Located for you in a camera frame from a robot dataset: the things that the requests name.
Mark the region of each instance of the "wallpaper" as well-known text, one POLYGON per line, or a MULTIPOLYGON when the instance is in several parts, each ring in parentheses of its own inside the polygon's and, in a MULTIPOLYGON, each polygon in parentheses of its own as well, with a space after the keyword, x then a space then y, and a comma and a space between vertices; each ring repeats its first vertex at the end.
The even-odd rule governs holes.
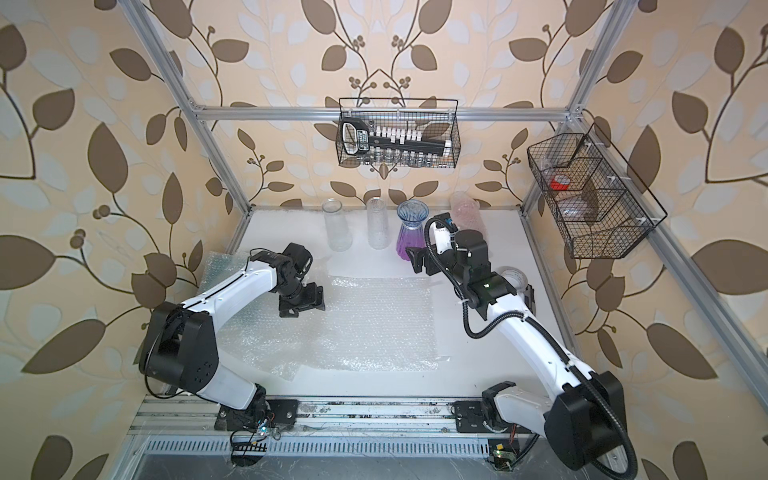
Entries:
POLYGON ((149 309, 240 216, 114 2, 0 2, 0 70, 3 477, 93 479, 144 398, 149 309))
POLYGON ((766 37, 765 2, 659 2, 634 15, 586 113, 640 169, 667 225, 763 351, 766 37))
POLYGON ((607 0, 147 0, 199 104, 564 107, 607 0))
MULTIPOLYGON (((765 349, 765 2, 639 2, 586 116, 765 349)), ((530 216, 584 359, 624 386, 642 478, 762 478, 768 417, 643 241, 573 260, 544 202, 530 216)))
MULTIPOLYGON (((456 168, 401 164, 339 166, 336 125, 313 122, 220 121, 214 130, 250 202, 257 207, 319 207, 339 198, 364 207, 380 196, 390 207, 412 197, 447 207, 466 191, 484 208, 519 205, 531 185, 525 148, 551 134, 546 122, 462 122, 456 168)), ((215 178, 208 185, 219 192, 215 178)))

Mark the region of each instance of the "bubble wrap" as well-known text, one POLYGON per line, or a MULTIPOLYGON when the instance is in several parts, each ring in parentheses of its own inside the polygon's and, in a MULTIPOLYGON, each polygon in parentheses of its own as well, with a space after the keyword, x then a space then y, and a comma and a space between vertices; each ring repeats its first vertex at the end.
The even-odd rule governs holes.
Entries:
MULTIPOLYGON (((211 253, 203 292, 245 264, 247 253, 211 253)), ((217 333, 219 348, 263 372, 292 380, 301 365, 355 371, 437 369, 428 278, 328 276, 316 260, 311 280, 323 287, 326 311, 280 318, 278 296, 265 293, 217 333)))

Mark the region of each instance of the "purple liquid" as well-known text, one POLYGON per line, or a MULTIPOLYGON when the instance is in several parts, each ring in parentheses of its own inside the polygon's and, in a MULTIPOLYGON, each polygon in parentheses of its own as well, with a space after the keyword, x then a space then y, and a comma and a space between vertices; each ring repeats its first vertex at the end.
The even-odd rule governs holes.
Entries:
POLYGON ((424 226, 410 229, 405 225, 400 226, 400 235, 397 236, 397 254, 403 260, 410 260, 406 253, 406 247, 426 247, 424 243, 424 226))

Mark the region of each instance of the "clear glass jar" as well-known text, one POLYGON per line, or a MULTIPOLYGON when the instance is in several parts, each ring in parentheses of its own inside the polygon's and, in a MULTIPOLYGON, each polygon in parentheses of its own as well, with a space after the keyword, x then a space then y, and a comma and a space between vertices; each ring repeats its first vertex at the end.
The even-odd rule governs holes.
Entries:
POLYGON ((410 260, 406 247, 426 247, 424 243, 424 222, 429 216, 429 207, 420 200, 406 200, 397 207, 397 216, 402 221, 397 236, 397 254, 403 260, 410 260))
POLYGON ((343 252, 352 246, 352 232, 349 231, 342 206, 341 200, 335 198, 323 202, 328 247, 334 252, 343 252))
POLYGON ((368 214, 368 245, 382 250, 389 245, 389 215, 386 201, 381 197, 371 197, 366 202, 368 214))

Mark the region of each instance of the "metal grate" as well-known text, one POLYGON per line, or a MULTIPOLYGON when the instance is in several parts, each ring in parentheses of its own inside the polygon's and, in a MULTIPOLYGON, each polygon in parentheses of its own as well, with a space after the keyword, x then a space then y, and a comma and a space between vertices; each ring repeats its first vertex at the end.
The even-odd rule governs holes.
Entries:
POLYGON ((624 183, 642 193, 642 180, 617 174, 589 133, 533 144, 528 163, 573 258, 622 258, 666 217, 646 212, 624 183))
MULTIPOLYGON (((229 437, 212 439, 205 435, 164 435, 147 442, 148 455, 228 455, 229 437)), ((267 439, 258 445, 266 447, 258 455, 272 456, 366 456, 486 458, 487 439, 393 439, 339 437, 283 437, 267 439)))
POLYGON ((457 108, 457 100, 441 98, 340 98, 339 165, 455 168, 457 108))

